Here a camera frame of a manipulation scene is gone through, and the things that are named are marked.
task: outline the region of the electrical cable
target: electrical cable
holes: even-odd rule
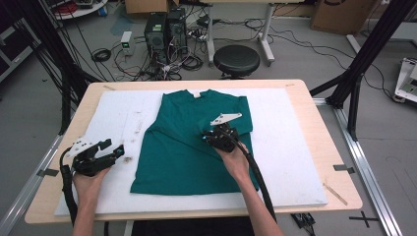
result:
[[[270,200],[270,196],[268,193],[267,185],[265,184],[264,178],[262,176],[261,170],[254,159],[254,157],[247,152],[237,141],[235,141],[227,132],[224,132],[223,130],[219,129],[220,133],[227,137],[235,146],[237,146],[240,150],[242,150],[242,153],[245,155],[246,159],[248,160],[249,166],[252,169],[252,172],[255,175],[255,178],[258,182],[258,185],[260,186],[262,196],[264,198],[265,205],[267,207],[267,210],[269,211],[270,216],[272,216],[273,220],[276,222],[276,216],[273,209],[272,202]]]
[[[74,200],[73,195],[73,174],[71,172],[69,165],[63,164],[64,155],[70,150],[71,148],[68,147],[67,149],[62,152],[61,157],[59,158],[59,169],[62,175],[63,187],[62,192],[64,193],[65,202],[67,204],[68,210],[70,211],[71,222],[74,223],[77,218],[77,211],[78,207]]]
[[[329,46],[315,46],[315,45],[313,45],[313,44],[312,44],[311,42],[309,42],[309,41],[300,41],[300,40],[298,40],[298,39],[295,37],[294,32],[293,32],[293,31],[291,31],[291,30],[276,31],[273,27],[270,27],[270,28],[271,28],[273,31],[275,31],[276,33],[290,32],[290,33],[292,34],[292,36],[294,37],[295,41],[292,41],[292,40],[291,40],[291,39],[289,39],[289,38],[286,38],[286,37],[283,37],[283,36],[279,36],[279,35],[270,34],[270,36],[275,36],[275,37],[283,38],[283,39],[285,39],[285,40],[288,40],[288,41],[290,41],[290,42],[292,42],[292,43],[294,43],[294,44],[296,44],[296,45],[302,46],[302,47],[310,47],[310,48],[312,48],[312,49],[313,49],[313,51],[315,51],[317,54],[332,57],[332,58],[334,58],[334,59],[337,61],[337,63],[339,64],[339,66],[340,66],[341,68],[343,68],[344,70],[347,70],[347,68],[346,68],[346,67],[344,67],[344,66],[341,64],[341,62],[338,60],[338,58],[337,58],[336,56],[331,55],[331,54],[326,54],[326,53],[319,52],[319,51],[317,51],[317,50],[316,50],[316,48],[327,48],[327,49],[331,49],[331,50],[334,50],[334,51],[337,51],[337,52],[339,52],[339,53],[343,54],[343,55],[344,55],[344,56],[346,56],[346,57],[349,57],[349,58],[351,58],[351,59],[354,59],[354,57],[353,57],[353,56],[350,56],[349,54],[347,54],[347,53],[345,53],[345,52],[343,52],[343,51],[341,51],[341,50],[339,50],[339,49],[337,49],[337,48],[333,48],[333,47],[329,47]],[[309,46],[306,46],[306,45],[303,45],[303,44],[300,44],[300,43],[308,43],[308,44],[309,44]],[[381,70],[380,70],[377,66],[375,66],[374,64],[371,64],[371,66],[372,66],[372,67],[374,67],[374,68],[378,71],[378,73],[381,75],[381,78],[382,78],[382,87],[381,87],[381,88],[378,88],[378,87],[371,86],[371,85],[370,85],[370,83],[368,82],[368,80],[366,79],[366,77],[364,77],[365,82],[367,83],[367,85],[368,85],[370,88],[383,91],[383,92],[384,92],[384,94],[385,94],[385,95],[386,95],[386,96],[387,96],[390,100],[394,101],[394,100],[393,100],[393,98],[392,98],[391,92],[390,92],[388,89],[386,89],[386,88],[385,88],[385,77],[384,77],[383,72],[382,72],[382,71],[381,71]]]

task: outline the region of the black stool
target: black stool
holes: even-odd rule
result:
[[[260,66],[260,56],[254,49],[242,45],[228,45],[214,53],[215,67],[223,74],[221,80],[243,80]]]

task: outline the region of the wooden table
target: wooden table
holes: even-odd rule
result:
[[[362,201],[347,171],[335,171],[333,166],[343,161],[331,139],[328,129],[304,82],[300,80],[246,80],[246,81],[181,81],[181,82],[133,82],[96,83],[89,86],[61,145],[49,168],[59,169],[59,157],[78,137],[85,134],[95,112],[101,94],[107,90],[148,89],[285,89],[298,117],[300,127],[313,157],[319,177],[324,184],[328,204],[326,206],[277,209],[275,212],[305,212],[316,210],[344,210],[360,208]],[[54,211],[61,197],[62,179],[45,176],[26,214],[27,223],[69,222],[69,216],[55,216]],[[245,211],[184,211],[101,214],[96,220],[129,220],[179,217],[210,217],[242,215]]]

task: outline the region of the gray floor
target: gray floor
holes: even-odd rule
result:
[[[109,11],[106,18],[91,15],[77,19],[91,49],[110,48],[119,40],[120,35],[114,33],[117,24],[118,29],[126,26],[134,35],[143,35],[145,21],[134,20],[133,24],[123,25],[119,12],[112,14],[112,10]],[[74,21],[66,22],[65,25],[73,42],[92,65]],[[278,19],[272,21],[272,26],[278,31],[293,30],[299,40],[310,41],[314,45],[331,46],[354,55],[344,36],[310,30],[309,20]],[[243,27],[227,27],[215,31],[215,36],[218,37],[247,38],[251,35],[253,33]],[[288,32],[279,35],[291,38]],[[364,40],[364,37],[358,36],[360,43]],[[215,45],[219,47],[227,43],[217,41]],[[263,55],[255,41],[242,44],[259,50]],[[275,38],[271,49],[276,61],[268,67],[264,60],[248,79],[302,79],[312,89],[343,72],[333,58],[318,55],[311,48],[295,45],[282,38]],[[322,48],[318,50],[337,56],[344,67],[351,62],[351,59],[338,52]],[[142,65],[145,51],[144,44],[137,44],[135,56],[127,59],[126,67]],[[399,61],[403,57],[416,58],[417,49],[408,42],[390,42],[375,61],[375,65],[385,76],[385,87],[390,91],[394,90]],[[117,69],[111,67],[111,62],[105,65],[114,76],[120,75]],[[207,62],[198,72],[181,71],[180,74],[187,81],[216,80],[221,75],[215,68],[209,67]],[[367,73],[367,79],[375,87],[382,85],[382,78],[374,68]],[[326,97],[330,93],[331,90],[325,91],[317,97]],[[33,55],[0,84],[0,94],[0,215],[4,215],[60,130],[61,100],[59,92]],[[347,166],[353,166],[331,109],[319,107],[319,110],[344,162]],[[370,88],[363,82],[357,124],[359,142],[403,235],[415,235],[417,232],[417,171],[414,160],[417,140],[416,113],[414,103],[394,103],[380,90]],[[349,219],[349,216],[361,216],[361,210],[367,217],[378,217],[358,174],[351,176],[363,199],[363,208],[342,212],[314,212],[317,235],[384,235],[383,228],[377,221],[369,221],[368,228],[363,220]],[[278,222],[287,235],[307,235],[297,228],[288,214],[279,214]],[[95,235],[102,234],[102,225],[102,222],[96,224]],[[123,231],[124,222],[110,224],[110,235],[121,235]],[[55,235],[57,232],[60,235],[70,235],[70,223],[29,225],[21,219],[11,235]]]

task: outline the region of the black cable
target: black cable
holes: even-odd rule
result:
[[[247,152],[237,141],[235,141],[227,132],[224,132],[223,130],[219,129],[222,135],[227,137],[235,146],[237,146],[240,150],[242,150],[242,153],[245,155],[246,159],[248,160],[249,166],[252,169],[252,172],[255,175],[255,178],[258,182],[258,185],[260,186],[262,196],[264,198],[264,203],[267,207],[267,210],[270,213],[270,216],[272,216],[273,220],[276,222],[276,216],[275,211],[273,210],[273,205],[270,200],[269,192],[267,189],[267,185],[265,184],[264,177],[262,176],[261,170],[254,159],[254,157]]]
[[[75,223],[77,218],[77,211],[78,207],[76,201],[74,200],[73,195],[73,174],[71,173],[71,169],[69,165],[63,164],[64,155],[70,150],[71,148],[68,147],[67,149],[62,152],[61,157],[59,158],[59,169],[62,175],[63,187],[62,192],[64,193],[65,203],[67,203],[68,210],[71,216],[71,222]]]
[[[80,33],[80,36],[81,36],[81,39],[82,39],[82,40],[83,40],[83,42],[84,42],[84,45],[86,46],[87,50],[89,51],[89,56],[92,56],[91,50],[89,49],[89,45],[87,44],[86,39],[84,38],[84,35],[83,35],[83,33],[81,32],[81,29],[80,29],[79,25],[77,24],[77,21],[74,21],[74,23],[76,24],[76,27],[77,27],[77,29],[78,29],[78,31],[79,31],[79,33]],[[98,67],[97,63],[96,63],[96,62],[94,62],[94,64],[95,64],[95,67],[97,68],[98,72],[101,74],[101,76],[102,76],[102,77],[103,77],[103,79],[105,80],[105,77],[104,77],[103,73],[101,72],[101,70],[99,69],[99,67]]]
[[[280,38],[283,38],[283,39],[285,39],[285,40],[288,40],[288,41],[290,41],[290,42],[292,42],[292,43],[294,43],[294,44],[296,44],[296,45],[299,45],[299,46],[302,46],[302,47],[310,47],[310,48],[312,48],[317,54],[320,54],[320,55],[324,55],[324,56],[330,56],[330,57],[332,57],[332,58],[334,58],[336,61],[337,61],[337,63],[339,64],[339,66],[341,67],[341,68],[343,68],[344,70],[347,70],[347,68],[345,68],[343,65],[341,65],[341,63],[340,63],[340,61],[338,60],[338,58],[336,57],[336,56],[334,56],[334,55],[331,55],[331,54],[326,54],[326,53],[321,53],[321,52],[319,52],[319,51],[317,51],[316,50],[316,48],[327,48],[327,49],[331,49],[331,50],[334,50],[334,51],[337,51],[337,52],[339,52],[339,53],[341,53],[341,54],[343,54],[344,56],[346,56],[346,57],[349,57],[349,58],[351,58],[351,59],[354,59],[354,57],[353,56],[350,56],[349,54],[347,54],[347,53],[345,53],[345,52],[343,52],[343,51],[341,51],[341,50],[339,50],[339,49],[337,49],[337,48],[333,48],[333,47],[329,47],[329,46],[315,46],[315,45],[313,45],[311,42],[309,42],[309,41],[300,41],[300,40],[298,40],[296,37],[295,37],[295,35],[294,35],[294,32],[293,31],[291,31],[291,30],[285,30],[285,31],[276,31],[274,28],[271,28],[273,31],[275,31],[275,32],[277,32],[277,33],[282,33],[282,32],[290,32],[291,34],[292,34],[292,36],[294,37],[294,39],[296,40],[296,42],[294,42],[294,41],[292,41],[291,39],[289,39],[289,38],[286,38],[286,37],[283,37],[283,36],[279,36],[279,35],[274,35],[274,34],[270,34],[270,36],[276,36],[276,37],[280,37]],[[309,46],[306,46],[306,45],[303,45],[303,44],[300,44],[300,43],[308,43],[309,44]],[[383,72],[380,70],[380,68],[378,68],[376,65],[374,65],[374,64],[371,64],[371,66],[372,67],[374,67],[377,71],[378,71],[378,73],[381,75],[381,79],[382,79],[382,87],[381,88],[377,88],[377,87],[374,87],[374,86],[371,86],[371,84],[368,82],[368,80],[366,79],[366,77],[364,77],[364,79],[365,79],[365,82],[367,83],[367,85],[369,86],[369,87],[371,87],[372,89],[377,89],[377,90],[381,90],[381,91],[383,91],[384,92],[384,94],[390,99],[390,100],[392,100],[392,101],[394,101],[393,100],[393,98],[392,98],[392,95],[391,95],[391,92],[388,90],[388,89],[386,89],[385,88],[385,77],[384,77],[384,74],[383,74]]]

